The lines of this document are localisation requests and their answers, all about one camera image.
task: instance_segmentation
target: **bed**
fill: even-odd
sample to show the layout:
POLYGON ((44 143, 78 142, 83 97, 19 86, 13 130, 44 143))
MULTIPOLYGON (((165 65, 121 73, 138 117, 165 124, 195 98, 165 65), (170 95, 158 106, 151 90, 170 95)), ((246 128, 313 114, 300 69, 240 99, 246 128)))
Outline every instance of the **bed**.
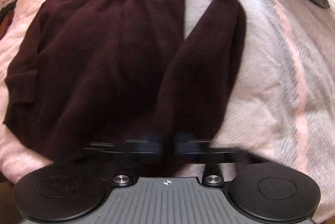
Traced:
MULTIPOLYGON (((0 41, 0 119, 8 103, 8 64, 45 0, 18 0, 13 23, 0 41)), ((213 146, 242 146, 312 177, 321 202, 314 220, 335 215, 335 0, 321 9, 307 0, 240 0, 247 15, 242 64, 213 146)), ((188 0, 201 14, 209 0, 188 0)), ((1 171, 16 182, 50 162, 24 148, 1 124, 1 171)), ((199 176, 202 166, 179 176, 199 176)), ((224 167, 232 179, 231 166, 224 167)))

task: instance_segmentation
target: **knit fabric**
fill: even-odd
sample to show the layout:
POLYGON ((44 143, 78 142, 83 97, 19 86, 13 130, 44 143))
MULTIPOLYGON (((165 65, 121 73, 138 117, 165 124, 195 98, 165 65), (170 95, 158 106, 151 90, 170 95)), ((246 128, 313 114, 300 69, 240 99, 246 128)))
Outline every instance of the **knit fabric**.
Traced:
POLYGON ((212 0, 184 39, 185 0, 47 0, 8 68, 4 123, 57 160, 87 142, 212 139, 240 65, 245 15, 212 0))

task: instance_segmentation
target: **metal button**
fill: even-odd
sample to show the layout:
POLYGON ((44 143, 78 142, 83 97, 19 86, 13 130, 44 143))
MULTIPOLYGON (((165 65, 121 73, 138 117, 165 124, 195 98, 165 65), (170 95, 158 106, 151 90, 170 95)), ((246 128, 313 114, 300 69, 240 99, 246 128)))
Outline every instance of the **metal button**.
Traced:
POLYGON ((209 184, 218 184, 222 181, 220 176, 210 175, 205 178, 206 182, 209 184))
POLYGON ((117 184, 125 184, 128 183, 130 181, 130 178, 126 175, 119 175, 116 176, 113 181, 117 184))

